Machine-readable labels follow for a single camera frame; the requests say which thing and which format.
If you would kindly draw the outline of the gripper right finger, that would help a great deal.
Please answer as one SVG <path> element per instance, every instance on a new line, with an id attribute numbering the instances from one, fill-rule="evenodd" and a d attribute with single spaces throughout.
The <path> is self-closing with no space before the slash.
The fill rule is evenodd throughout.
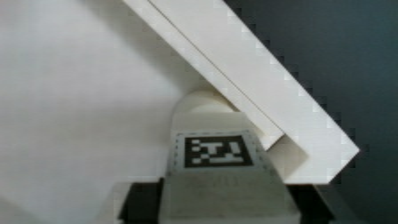
<path id="1" fill-rule="evenodd" d="M 355 224 L 355 214 L 330 185 L 289 185 L 300 224 Z"/>

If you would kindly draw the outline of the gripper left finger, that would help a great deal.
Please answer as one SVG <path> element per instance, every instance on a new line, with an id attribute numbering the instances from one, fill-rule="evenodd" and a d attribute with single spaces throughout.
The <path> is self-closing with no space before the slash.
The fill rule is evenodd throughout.
<path id="1" fill-rule="evenodd" d="M 119 182 L 105 199 L 94 224 L 158 224 L 163 178 Z"/>

